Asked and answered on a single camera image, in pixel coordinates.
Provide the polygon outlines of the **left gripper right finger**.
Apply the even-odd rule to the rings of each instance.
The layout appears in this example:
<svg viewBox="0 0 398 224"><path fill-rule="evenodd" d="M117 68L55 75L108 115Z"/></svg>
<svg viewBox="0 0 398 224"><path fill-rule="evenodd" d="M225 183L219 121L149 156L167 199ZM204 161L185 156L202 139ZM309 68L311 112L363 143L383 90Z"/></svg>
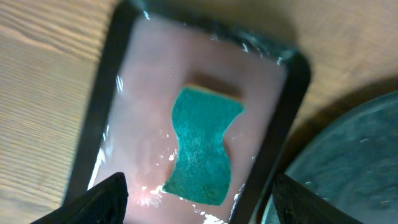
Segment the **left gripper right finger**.
<svg viewBox="0 0 398 224"><path fill-rule="evenodd" d="M363 224L285 174L273 183L272 201L281 224Z"/></svg>

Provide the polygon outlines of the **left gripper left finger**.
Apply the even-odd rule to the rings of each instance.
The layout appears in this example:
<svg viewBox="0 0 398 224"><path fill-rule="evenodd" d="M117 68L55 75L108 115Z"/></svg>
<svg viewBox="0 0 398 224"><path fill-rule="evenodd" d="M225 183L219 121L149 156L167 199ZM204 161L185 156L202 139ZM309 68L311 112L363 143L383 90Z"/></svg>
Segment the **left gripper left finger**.
<svg viewBox="0 0 398 224"><path fill-rule="evenodd" d="M125 175L117 172L32 224L123 224L127 198Z"/></svg>

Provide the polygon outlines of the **green yellow sponge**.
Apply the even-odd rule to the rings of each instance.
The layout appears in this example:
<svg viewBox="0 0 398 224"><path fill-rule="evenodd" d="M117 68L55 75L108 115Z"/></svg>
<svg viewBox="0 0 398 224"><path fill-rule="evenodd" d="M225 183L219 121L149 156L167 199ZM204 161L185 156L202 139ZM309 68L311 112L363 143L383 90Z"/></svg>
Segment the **green yellow sponge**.
<svg viewBox="0 0 398 224"><path fill-rule="evenodd" d="M243 111L232 96L192 85L180 90L171 112L177 159L164 192L205 205L223 203L232 177L223 138Z"/></svg>

